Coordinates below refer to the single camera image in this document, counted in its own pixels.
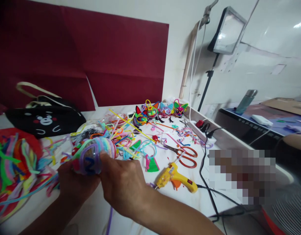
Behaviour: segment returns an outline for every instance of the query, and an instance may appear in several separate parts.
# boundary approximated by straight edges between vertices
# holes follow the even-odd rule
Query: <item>red scissors handle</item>
[[[179,154],[179,151],[185,152],[185,154],[187,154],[187,155],[189,155],[189,156],[191,156],[191,157],[197,157],[197,152],[196,152],[195,150],[193,150],[193,149],[191,149],[191,150],[194,152],[195,155],[189,154],[189,153],[185,152],[185,150],[183,150],[183,149],[179,149],[179,150],[178,150],[178,153],[177,153],[177,158],[179,158],[179,157],[181,156],[181,154]],[[185,166],[185,167],[187,167],[187,168],[195,168],[195,167],[197,167],[197,162],[194,161],[193,159],[191,159],[191,158],[189,158],[189,157],[186,157],[186,156],[184,156],[184,155],[183,155],[182,158],[185,158],[185,159],[187,159],[187,160],[189,160],[189,161],[191,161],[191,162],[193,163],[192,166],[188,166],[188,165],[184,164],[184,163],[182,162],[182,160],[180,159],[180,163],[181,163],[183,166]]]

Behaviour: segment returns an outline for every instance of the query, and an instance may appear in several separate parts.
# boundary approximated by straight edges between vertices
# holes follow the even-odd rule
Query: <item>person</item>
[[[199,211],[148,186],[138,160],[115,160],[104,151],[100,159],[102,172],[99,176],[76,174],[72,162],[61,165],[58,169],[59,197],[20,235],[60,234],[100,182],[105,200],[119,214],[155,233],[223,235]]]

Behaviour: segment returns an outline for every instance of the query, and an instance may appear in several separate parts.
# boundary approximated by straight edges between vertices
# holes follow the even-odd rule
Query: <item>bag handle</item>
[[[16,84],[16,89],[17,89],[18,91],[22,92],[23,94],[27,95],[27,96],[30,97],[30,98],[37,98],[37,97],[34,96],[33,94],[28,93],[27,91],[25,91],[25,90],[22,88],[22,86],[30,86],[30,87],[32,87],[32,88],[34,88],[34,89],[36,89],[36,90],[39,90],[39,91],[41,91],[41,92],[43,92],[43,93],[45,93],[45,94],[48,94],[48,95],[51,95],[51,96],[54,96],[54,97],[57,97],[57,98],[61,98],[60,96],[57,96],[57,95],[55,95],[54,93],[51,93],[51,92],[49,92],[49,91],[46,91],[46,90],[44,90],[44,89],[42,89],[42,88],[40,88],[40,87],[38,87],[38,86],[36,86],[36,85],[34,85],[34,84],[32,84],[32,83],[29,83],[29,82],[19,82],[19,83],[17,83],[17,84]]]

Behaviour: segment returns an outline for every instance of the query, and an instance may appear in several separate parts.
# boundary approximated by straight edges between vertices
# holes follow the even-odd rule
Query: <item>pixelated area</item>
[[[210,150],[211,188],[234,193],[244,205],[275,202],[276,159],[269,150]]]

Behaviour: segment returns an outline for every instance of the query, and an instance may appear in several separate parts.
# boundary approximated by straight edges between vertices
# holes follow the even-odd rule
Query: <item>cardboard box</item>
[[[262,102],[266,106],[301,115],[301,102],[294,99],[274,98]]]

